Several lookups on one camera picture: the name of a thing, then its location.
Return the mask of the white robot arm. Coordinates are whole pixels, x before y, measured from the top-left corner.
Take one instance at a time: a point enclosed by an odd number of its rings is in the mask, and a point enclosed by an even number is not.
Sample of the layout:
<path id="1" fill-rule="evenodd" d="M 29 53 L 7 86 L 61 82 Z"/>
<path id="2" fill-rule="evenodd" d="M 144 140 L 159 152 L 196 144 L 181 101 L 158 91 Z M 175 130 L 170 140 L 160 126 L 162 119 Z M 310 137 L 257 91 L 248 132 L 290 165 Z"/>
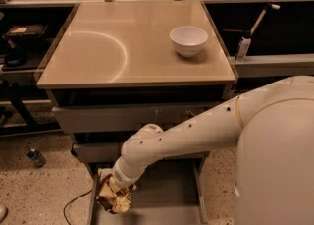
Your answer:
<path id="1" fill-rule="evenodd" d="M 236 149 L 235 225 L 314 224 L 314 77 L 251 90 L 164 131 L 147 124 L 128 138 L 96 199 L 112 214 L 131 206 L 151 164 L 214 148 Z"/>

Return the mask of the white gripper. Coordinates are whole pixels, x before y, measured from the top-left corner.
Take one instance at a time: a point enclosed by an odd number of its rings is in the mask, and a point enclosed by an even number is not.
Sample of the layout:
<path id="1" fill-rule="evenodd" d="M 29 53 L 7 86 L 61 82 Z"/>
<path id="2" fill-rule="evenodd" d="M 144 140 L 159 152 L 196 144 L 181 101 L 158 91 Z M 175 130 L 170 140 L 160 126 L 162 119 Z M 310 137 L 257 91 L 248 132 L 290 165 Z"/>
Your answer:
<path id="1" fill-rule="evenodd" d="M 114 203 L 112 210 L 119 213 L 126 213 L 131 206 L 131 201 L 126 197 L 118 197 L 118 192 L 122 188 L 131 186 L 137 181 L 137 178 L 125 176 L 118 169 L 111 169 L 112 178 L 104 181 L 100 188 L 98 196 L 109 203 Z"/>

